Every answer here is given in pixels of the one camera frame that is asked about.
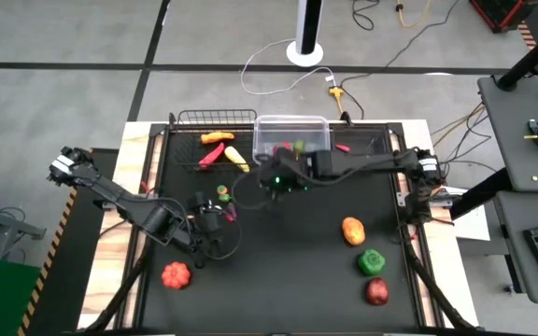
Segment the yellow corn cob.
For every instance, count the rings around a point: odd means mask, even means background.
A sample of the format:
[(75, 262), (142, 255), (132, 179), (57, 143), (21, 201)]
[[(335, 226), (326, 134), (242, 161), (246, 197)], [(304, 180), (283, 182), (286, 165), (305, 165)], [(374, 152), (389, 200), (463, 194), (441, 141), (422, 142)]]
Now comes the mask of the yellow corn cob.
[(250, 171), (247, 161), (235, 147), (226, 147), (224, 155), (243, 172), (248, 173)]

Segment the long red pepper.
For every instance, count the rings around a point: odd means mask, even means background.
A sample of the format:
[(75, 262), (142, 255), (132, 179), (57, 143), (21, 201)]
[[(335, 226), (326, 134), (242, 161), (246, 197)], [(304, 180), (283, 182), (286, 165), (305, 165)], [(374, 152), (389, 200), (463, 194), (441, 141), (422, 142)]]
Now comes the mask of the long red pepper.
[(198, 167), (203, 170), (207, 169), (223, 154), (224, 149), (225, 145), (223, 143), (220, 143), (215, 149), (210, 151), (202, 159), (199, 160)]

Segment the large orange carrot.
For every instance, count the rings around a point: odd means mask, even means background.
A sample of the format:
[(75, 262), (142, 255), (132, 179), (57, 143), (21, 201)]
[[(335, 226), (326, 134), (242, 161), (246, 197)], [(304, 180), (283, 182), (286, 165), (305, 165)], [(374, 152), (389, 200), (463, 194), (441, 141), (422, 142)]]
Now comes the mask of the large orange carrot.
[(203, 144), (212, 144), (224, 140), (234, 140), (235, 135), (227, 132), (213, 132), (204, 133), (200, 136), (200, 140)]

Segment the orange yellow round fruit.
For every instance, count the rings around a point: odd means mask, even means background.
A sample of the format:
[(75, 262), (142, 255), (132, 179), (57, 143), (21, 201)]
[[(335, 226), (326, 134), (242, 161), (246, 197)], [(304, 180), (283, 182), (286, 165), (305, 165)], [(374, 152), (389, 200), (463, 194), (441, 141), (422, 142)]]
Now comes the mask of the orange yellow round fruit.
[(342, 221), (342, 231), (345, 240), (350, 245), (360, 245), (365, 241), (364, 226), (354, 217), (345, 217)]

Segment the green bell pepper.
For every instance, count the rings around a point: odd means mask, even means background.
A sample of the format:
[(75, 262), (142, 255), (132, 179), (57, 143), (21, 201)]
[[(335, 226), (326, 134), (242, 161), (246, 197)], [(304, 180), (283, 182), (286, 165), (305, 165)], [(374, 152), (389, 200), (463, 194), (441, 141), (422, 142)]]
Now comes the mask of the green bell pepper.
[(386, 265), (386, 259), (377, 250), (366, 249), (359, 254), (357, 265), (365, 275), (379, 275)]

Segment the dark red apple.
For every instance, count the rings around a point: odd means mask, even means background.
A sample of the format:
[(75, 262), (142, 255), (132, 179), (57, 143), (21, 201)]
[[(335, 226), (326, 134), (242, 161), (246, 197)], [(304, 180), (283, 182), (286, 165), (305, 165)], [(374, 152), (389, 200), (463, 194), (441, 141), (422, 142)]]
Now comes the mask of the dark red apple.
[(389, 289), (384, 279), (376, 277), (368, 282), (366, 299), (375, 306), (382, 306), (389, 302)]

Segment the clear plastic bin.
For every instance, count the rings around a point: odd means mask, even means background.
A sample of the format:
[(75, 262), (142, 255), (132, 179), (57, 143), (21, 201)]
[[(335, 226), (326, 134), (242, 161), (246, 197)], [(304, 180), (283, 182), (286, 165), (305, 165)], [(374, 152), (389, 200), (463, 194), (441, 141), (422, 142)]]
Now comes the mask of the clear plastic bin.
[(252, 157), (273, 155), (279, 147), (294, 151), (294, 143), (305, 142), (305, 152), (330, 150), (331, 137), (328, 120), (321, 116), (263, 115), (257, 117), (253, 127)]

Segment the orange red pumpkin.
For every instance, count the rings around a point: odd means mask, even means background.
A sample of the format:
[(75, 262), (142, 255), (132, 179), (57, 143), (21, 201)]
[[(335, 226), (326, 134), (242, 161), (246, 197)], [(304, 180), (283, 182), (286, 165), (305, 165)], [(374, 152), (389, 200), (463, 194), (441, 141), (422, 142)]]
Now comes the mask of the orange red pumpkin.
[(190, 283), (191, 272), (185, 263), (175, 261), (164, 267), (161, 278), (165, 287), (182, 289)]

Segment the dark translucent plastic bin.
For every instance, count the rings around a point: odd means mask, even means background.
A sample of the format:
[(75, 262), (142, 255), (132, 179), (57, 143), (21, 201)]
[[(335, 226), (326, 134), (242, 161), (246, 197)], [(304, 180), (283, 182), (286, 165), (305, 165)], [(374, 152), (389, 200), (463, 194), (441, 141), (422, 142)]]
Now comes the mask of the dark translucent plastic bin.
[[(383, 128), (360, 126), (333, 126), (330, 130), (331, 150), (351, 156), (373, 156), (390, 153), (388, 135)], [(338, 150), (335, 145), (350, 147), (350, 152)]]

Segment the yellow power plug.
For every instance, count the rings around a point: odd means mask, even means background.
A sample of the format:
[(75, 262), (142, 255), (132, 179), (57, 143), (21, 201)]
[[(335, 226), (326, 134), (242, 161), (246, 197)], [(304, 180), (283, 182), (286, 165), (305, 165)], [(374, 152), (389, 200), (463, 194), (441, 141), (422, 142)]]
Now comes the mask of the yellow power plug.
[(343, 114), (344, 109), (343, 109), (342, 103), (341, 103), (341, 97), (342, 97), (342, 94), (343, 94), (343, 90), (338, 86), (332, 86), (332, 87), (329, 88), (329, 94), (335, 99), (335, 102), (337, 104), (339, 113)]

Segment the white black tower fan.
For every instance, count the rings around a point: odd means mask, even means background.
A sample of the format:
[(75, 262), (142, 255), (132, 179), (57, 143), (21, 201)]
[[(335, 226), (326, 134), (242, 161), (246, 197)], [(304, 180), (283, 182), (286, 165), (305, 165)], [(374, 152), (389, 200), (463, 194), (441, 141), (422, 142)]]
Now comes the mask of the white black tower fan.
[(296, 36), (286, 48), (291, 63), (311, 67), (322, 60), (324, 51), (319, 43), (322, 9), (323, 0), (298, 0)]

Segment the black yellow hazard strip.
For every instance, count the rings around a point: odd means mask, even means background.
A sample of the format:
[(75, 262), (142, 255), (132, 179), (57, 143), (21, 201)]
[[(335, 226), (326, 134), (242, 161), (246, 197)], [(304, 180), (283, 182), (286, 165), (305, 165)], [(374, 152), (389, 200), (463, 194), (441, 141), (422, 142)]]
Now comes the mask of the black yellow hazard strip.
[(51, 272), (52, 263), (54, 261), (56, 252), (59, 249), (59, 245), (64, 235), (64, 230), (67, 226), (67, 222), (69, 221), (71, 210), (77, 198), (77, 195), (78, 190), (76, 188), (71, 188), (64, 206), (64, 210), (60, 217), (60, 221), (55, 231), (53, 232), (52, 241), (50, 243), (49, 249), (47, 250), (47, 255), (44, 259), (44, 262), (40, 268), (39, 274), (35, 282), (35, 286), (29, 296), (26, 310), (21, 318), (21, 324), (16, 331), (16, 336), (28, 336), (31, 320), (34, 318), (38, 302), (43, 296), (46, 280)]

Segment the white paper sheet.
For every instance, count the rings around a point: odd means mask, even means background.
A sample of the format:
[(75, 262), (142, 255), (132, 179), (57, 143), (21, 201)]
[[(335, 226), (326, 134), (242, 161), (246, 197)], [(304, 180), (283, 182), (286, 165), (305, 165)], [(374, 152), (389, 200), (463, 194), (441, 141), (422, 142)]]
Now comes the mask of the white paper sheet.
[[(466, 192), (466, 189), (454, 187), (441, 187), (432, 195), (431, 206), (439, 206), (450, 209), (456, 198)], [(488, 221), (484, 205), (473, 209), (471, 212), (453, 219), (457, 238), (489, 241)]]

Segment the black slanted pole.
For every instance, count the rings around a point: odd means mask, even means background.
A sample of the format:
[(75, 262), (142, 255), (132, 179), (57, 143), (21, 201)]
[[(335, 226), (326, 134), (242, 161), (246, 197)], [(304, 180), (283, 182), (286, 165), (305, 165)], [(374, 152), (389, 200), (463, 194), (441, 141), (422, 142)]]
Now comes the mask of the black slanted pole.
[(512, 190), (512, 183), (505, 168), (490, 175), (478, 185), (468, 189), (456, 199), (449, 210), (451, 218), (456, 220), (476, 207), (491, 200), (499, 191)]
[(538, 65), (538, 44), (522, 57), (506, 74), (495, 80), (503, 91), (511, 91), (517, 82)]

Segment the grey side desk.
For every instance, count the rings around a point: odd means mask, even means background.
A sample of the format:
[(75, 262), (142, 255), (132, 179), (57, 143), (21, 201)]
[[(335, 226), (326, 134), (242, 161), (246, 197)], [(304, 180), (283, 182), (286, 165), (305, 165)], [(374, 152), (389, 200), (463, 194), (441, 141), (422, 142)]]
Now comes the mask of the grey side desk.
[(477, 86), (513, 189), (538, 192), (538, 146), (526, 137), (528, 122), (538, 121), (538, 78), (524, 78), (511, 91), (492, 77), (479, 78)]
[(515, 292), (538, 303), (538, 259), (526, 232), (538, 229), (538, 193), (500, 191), (493, 199), (509, 254), (506, 263)]

